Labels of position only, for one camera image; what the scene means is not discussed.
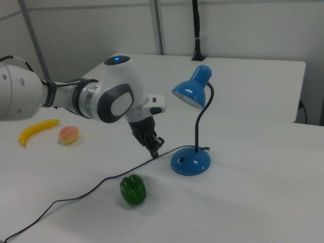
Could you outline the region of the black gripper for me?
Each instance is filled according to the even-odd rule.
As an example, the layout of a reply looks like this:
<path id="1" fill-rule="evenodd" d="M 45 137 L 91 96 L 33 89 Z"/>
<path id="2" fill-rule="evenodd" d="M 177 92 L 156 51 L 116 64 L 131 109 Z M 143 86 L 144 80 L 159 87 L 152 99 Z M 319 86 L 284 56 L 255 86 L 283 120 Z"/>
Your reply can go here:
<path id="1" fill-rule="evenodd" d="M 155 120 L 149 116 L 141 121 L 129 122 L 133 136 L 138 142 L 147 147 L 152 158 L 158 157 L 158 150 L 163 146 L 165 140 L 157 137 L 154 130 Z"/>

